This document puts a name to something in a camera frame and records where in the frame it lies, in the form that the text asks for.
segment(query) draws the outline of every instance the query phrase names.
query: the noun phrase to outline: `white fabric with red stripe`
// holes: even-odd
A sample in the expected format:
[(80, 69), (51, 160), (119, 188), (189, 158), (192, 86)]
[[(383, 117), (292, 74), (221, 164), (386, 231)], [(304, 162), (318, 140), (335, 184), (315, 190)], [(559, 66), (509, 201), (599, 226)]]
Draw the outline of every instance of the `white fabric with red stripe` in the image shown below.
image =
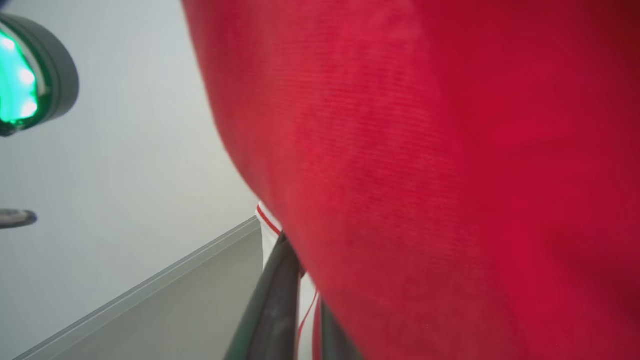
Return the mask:
[[(262, 226), (262, 267), (266, 265), (273, 248), (278, 241), (282, 226), (260, 201), (255, 216)], [(298, 360), (312, 360), (314, 314), (317, 306), (317, 290), (309, 274), (300, 280), (300, 299), (298, 306)]]

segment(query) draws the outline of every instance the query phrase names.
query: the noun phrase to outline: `dark object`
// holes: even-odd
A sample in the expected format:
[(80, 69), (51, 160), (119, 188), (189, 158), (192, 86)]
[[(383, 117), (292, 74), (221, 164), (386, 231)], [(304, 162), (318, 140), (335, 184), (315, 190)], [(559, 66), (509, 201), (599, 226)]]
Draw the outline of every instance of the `dark object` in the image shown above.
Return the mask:
[[(271, 257), (229, 346), (225, 360), (293, 360), (296, 358), (300, 263), (284, 233)], [(361, 360), (353, 344), (322, 306), (323, 360)]]
[(362, 360), (362, 356), (347, 338), (326, 304), (323, 302), (321, 306), (323, 360)]
[(29, 49), (33, 58), (27, 61), (39, 69), (44, 81), (38, 84), (39, 89), (44, 87), (38, 94), (38, 110), (21, 128), (0, 119), (0, 136), (10, 136), (66, 114), (76, 103), (79, 79), (71, 55), (49, 30), (23, 17), (3, 13), (0, 13), (0, 24)]
[(0, 229), (12, 229), (34, 224), (38, 217), (33, 211), (0, 209)]

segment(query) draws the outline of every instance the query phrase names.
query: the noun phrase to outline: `red stripe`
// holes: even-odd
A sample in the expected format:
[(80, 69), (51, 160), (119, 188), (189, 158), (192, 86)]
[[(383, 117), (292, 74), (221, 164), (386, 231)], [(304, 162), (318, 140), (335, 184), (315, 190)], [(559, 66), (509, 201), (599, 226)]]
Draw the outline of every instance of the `red stripe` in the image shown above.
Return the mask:
[(316, 306), (316, 313), (314, 314), (314, 334), (313, 334), (313, 344), (311, 344), (313, 349), (312, 359), (313, 360), (322, 360), (322, 319), (320, 317), (320, 309), (322, 308), (322, 297), (318, 299), (318, 305)]
[(276, 234), (280, 236), (280, 230), (278, 230), (278, 228), (275, 225), (273, 225), (273, 223), (269, 220), (269, 218), (267, 218), (267, 215), (265, 215), (262, 212), (262, 209), (260, 209), (260, 204), (258, 204), (258, 214), (260, 214), (262, 219), (264, 219), (264, 222), (267, 223), (267, 225), (271, 228), (271, 230), (275, 231)]
[(309, 308), (307, 309), (307, 313), (305, 314), (305, 317), (302, 318), (302, 322), (298, 327), (298, 344), (300, 344), (300, 335), (302, 335), (302, 327), (305, 326), (305, 321), (307, 321), (307, 316), (309, 316), (309, 313), (311, 312), (311, 308), (314, 306), (314, 303), (316, 302), (317, 296), (318, 296), (318, 290), (316, 289), (316, 293), (314, 294), (314, 299), (311, 300), (311, 305), (309, 305)]

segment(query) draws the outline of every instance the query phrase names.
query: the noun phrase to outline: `red fabric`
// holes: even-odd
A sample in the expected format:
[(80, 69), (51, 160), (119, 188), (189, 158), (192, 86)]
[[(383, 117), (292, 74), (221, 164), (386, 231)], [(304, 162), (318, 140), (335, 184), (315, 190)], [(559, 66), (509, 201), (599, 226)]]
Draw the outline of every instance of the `red fabric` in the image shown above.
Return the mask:
[(367, 359), (640, 358), (637, 1), (184, 0), (214, 116)]

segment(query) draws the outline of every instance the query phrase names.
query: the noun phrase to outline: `red clothing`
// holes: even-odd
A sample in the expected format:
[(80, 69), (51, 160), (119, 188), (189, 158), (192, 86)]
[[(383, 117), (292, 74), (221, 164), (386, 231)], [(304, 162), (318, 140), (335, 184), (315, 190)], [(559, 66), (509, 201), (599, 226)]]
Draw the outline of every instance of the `red clothing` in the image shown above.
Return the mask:
[(229, 154), (367, 359), (640, 358), (637, 1), (184, 6)]

